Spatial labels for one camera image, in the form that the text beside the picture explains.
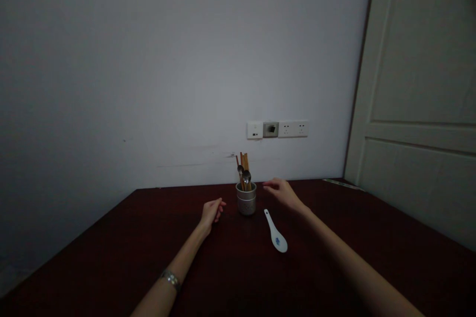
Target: white door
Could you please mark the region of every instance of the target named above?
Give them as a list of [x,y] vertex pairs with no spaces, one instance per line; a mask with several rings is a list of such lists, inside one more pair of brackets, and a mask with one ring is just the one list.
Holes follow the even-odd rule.
[[476,0],[371,0],[345,178],[476,250]]

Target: chopstick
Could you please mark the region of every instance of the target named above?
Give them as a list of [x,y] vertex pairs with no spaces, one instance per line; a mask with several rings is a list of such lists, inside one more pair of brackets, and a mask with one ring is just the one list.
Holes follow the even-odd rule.
[[[246,165],[245,166],[245,170],[249,171],[249,164],[248,164],[248,153],[244,154],[244,164]],[[251,185],[250,183],[245,183],[246,185],[246,191],[249,192],[251,191]]]
[[[243,153],[242,152],[239,153],[239,161],[241,162],[241,165],[243,166],[243,169],[244,169]],[[239,178],[239,182],[241,184],[241,190],[246,191],[246,187],[244,186],[244,181],[243,181],[243,178],[241,176]]]
[[[243,166],[243,170],[249,171],[249,162],[248,162],[248,153],[245,153],[243,155],[242,152],[239,153],[239,161],[238,161],[238,155],[235,155],[235,158],[237,159],[237,166],[240,165],[239,161],[241,162],[241,165]],[[251,182],[244,183],[243,178],[240,176],[239,182],[241,184],[241,190],[245,192],[251,191]]]

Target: person's right arm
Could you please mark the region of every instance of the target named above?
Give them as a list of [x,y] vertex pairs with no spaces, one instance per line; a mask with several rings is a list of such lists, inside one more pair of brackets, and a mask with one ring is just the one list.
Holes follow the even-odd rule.
[[415,306],[316,217],[301,202],[287,181],[273,178],[264,182],[263,186],[312,227],[374,315],[422,316]]

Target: white porcelain spoon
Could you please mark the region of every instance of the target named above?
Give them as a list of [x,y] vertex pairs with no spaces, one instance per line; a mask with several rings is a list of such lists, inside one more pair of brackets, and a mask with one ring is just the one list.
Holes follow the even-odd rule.
[[271,215],[269,214],[268,210],[264,210],[264,214],[268,220],[269,229],[271,230],[271,241],[273,242],[274,247],[279,252],[285,253],[288,251],[288,242],[274,226],[273,220],[271,219]]

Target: table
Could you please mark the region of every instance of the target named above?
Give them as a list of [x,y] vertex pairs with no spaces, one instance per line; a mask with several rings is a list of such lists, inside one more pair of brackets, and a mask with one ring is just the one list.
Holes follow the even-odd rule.
[[[331,229],[428,316],[474,310],[475,255],[361,191],[292,181]],[[234,185],[139,189],[0,302],[2,316],[128,316],[200,220],[205,201],[225,214],[190,268],[171,315],[366,315],[323,245],[261,185],[257,211],[237,211]],[[272,245],[267,208],[288,242]]]

